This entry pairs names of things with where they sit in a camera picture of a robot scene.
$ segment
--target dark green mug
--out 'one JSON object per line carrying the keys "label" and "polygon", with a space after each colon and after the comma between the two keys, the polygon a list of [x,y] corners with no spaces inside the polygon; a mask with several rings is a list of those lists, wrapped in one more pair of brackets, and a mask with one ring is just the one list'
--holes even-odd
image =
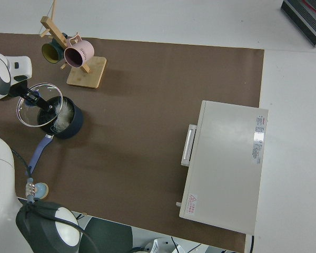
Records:
{"label": "dark green mug", "polygon": [[52,39],[51,42],[44,44],[41,48],[43,57],[50,63],[58,63],[64,58],[64,49],[58,44],[55,39]]}

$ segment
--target warning label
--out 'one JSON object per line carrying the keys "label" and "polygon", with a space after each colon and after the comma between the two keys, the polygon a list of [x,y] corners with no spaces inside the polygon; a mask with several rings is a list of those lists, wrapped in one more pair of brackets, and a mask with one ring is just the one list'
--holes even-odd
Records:
{"label": "warning label", "polygon": [[187,208],[186,213],[188,215],[194,215],[197,198],[198,196],[196,194],[189,194],[189,198],[187,200],[187,206],[186,206]]}
{"label": "warning label", "polygon": [[264,142],[264,130],[266,122],[265,117],[259,115],[256,119],[256,126],[254,132],[254,143],[252,149],[252,162],[255,164],[260,164],[262,162],[262,149]]}

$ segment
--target wooden base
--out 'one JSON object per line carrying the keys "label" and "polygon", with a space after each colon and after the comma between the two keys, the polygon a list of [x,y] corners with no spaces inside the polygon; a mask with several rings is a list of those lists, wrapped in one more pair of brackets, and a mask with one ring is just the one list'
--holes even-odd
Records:
{"label": "wooden base", "polygon": [[89,73],[83,72],[79,67],[72,67],[67,79],[67,84],[97,89],[104,72],[106,58],[94,56],[87,64],[90,67]]}

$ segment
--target mug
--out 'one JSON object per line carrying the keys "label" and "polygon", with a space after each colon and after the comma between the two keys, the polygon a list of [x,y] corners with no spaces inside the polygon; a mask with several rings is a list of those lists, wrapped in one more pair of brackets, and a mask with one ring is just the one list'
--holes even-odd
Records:
{"label": "mug", "polygon": [[51,42],[44,44],[41,48],[42,54],[50,63],[58,63],[64,58],[64,49],[58,44],[55,39]]}
{"label": "mug", "polygon": [[[71,40],[77,39],[77,42],[72,45]],[[64,50],[64,58],[72,67],[81,67],[94,56],[93,45],[81,39],[77,33],[74,37],[67,39],[68,47]]]}

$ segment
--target brown mat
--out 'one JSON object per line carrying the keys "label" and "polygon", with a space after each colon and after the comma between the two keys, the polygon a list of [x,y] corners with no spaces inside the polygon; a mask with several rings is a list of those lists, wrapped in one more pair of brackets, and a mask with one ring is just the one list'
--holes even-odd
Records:
{"label": "brown mat", "polygon": [[[49,201],[71,210],[243,251],[245,235],[179,217],[187,167],[180,165],[190,123],[202,100],[258,107],[263,50],[88,39],[107,58],[97,90],[66,84],[70,68],[48,63],[38,35],[0,34],[0,53],[27,55],[28,86],[57,85],[83,111],[81,131],[55,138],[33,174],[50,187]],[[0,138],[27,161],[44,133],[16,117],[18,98],[0,101]],[[24,196],[16,160],[16,192]]]}

